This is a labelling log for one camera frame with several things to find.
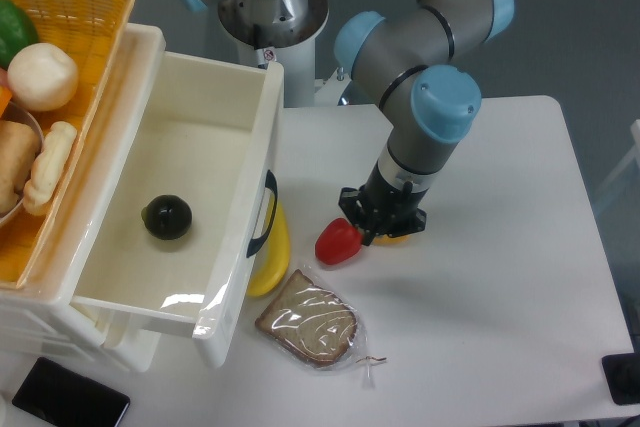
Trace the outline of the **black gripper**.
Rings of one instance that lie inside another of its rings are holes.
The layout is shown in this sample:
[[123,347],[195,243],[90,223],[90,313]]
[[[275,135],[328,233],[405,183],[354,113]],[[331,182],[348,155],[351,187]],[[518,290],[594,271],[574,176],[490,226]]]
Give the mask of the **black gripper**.
[[425,191],[414,192],[408,181],[396,188],[375,166],[358,189],[341,189],[338,205],[360,231],[361,244],[370,246],[379,235],[402,236],[424,231],[427,214],[419,207],[424,195]]

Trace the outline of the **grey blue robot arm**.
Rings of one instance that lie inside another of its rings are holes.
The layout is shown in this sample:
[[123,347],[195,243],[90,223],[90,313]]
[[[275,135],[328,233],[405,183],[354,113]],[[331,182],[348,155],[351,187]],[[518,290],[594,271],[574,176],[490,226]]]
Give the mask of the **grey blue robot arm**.
[[514,0],[415,1],[396,21],[374,11],[354,16],[334,44],[339,65],[392,125],[365,184],[340,193],[365,245],[424,230],[419,204],[482,101],[474,79],[451,63],[503,32],[515,11]]

